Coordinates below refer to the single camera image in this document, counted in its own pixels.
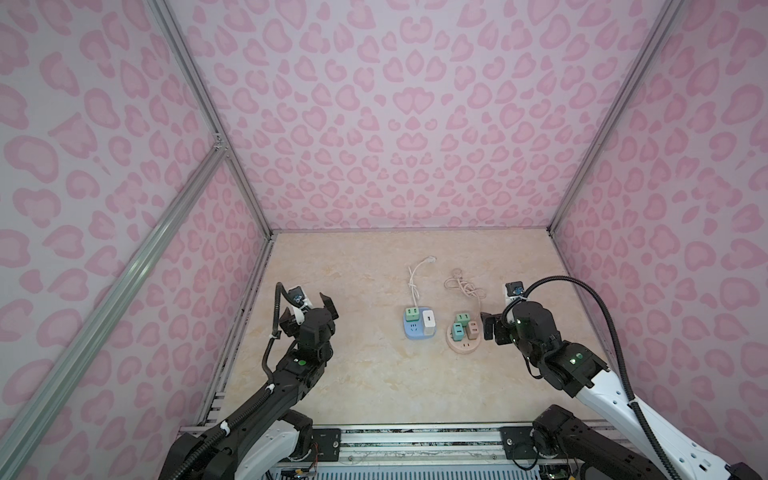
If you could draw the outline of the light green charger plug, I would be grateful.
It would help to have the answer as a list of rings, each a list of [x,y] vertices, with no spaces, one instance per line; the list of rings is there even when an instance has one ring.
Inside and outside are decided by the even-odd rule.
[[[405,309],[404,320],[406,323],[418,322],[421,319],[421,310],[418,307],[409,307]]]

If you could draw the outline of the teal charger plug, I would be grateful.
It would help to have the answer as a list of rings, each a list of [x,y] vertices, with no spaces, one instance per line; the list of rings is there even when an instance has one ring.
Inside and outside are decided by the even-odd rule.
[[[453,342],[461,342],[466,337],[466,327],[459,322],[455,322],[451,326],[451,339]]]

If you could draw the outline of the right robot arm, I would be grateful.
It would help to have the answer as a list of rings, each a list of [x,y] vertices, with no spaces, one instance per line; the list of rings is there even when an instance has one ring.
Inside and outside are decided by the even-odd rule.
[[[538,379],[599,414],[631,444],[595,433],[552,405],[533,422],[533,449],[540,456],[580,460],[615,479],[759,478],[747,464],[728,463],[685,435],[632,394],[597,354],[563,339],[540,303],[511,302],[499,314],[482,313],[481,320],[485,339],[515,346]]]

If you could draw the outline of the pink charger plug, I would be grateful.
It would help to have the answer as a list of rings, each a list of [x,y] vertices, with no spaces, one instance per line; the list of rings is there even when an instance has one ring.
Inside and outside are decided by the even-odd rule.
[[[476,321],[470,321],[466,327],[466,335],[470,340],[476,340],[480,335],[480,327]]]

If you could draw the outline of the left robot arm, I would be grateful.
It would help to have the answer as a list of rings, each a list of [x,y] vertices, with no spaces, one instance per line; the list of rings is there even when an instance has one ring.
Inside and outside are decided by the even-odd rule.
[[[313,307],[301,288],[273,325],[292,343],[267,381],[238,409],[195,436],[179,436],[161,479],[259,479],[279,461],[313,459],[313,421],[293,407],[319,382],[333,356],[338,311],[331,297]]]

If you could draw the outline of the white charger plug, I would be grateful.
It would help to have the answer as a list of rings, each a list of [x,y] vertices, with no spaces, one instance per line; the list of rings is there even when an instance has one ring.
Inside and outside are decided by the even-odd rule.
[[[432,309],[423,309],[421,311],[423,334],[426,337],[431,337],[435,334],[436,330],[436,318]]]

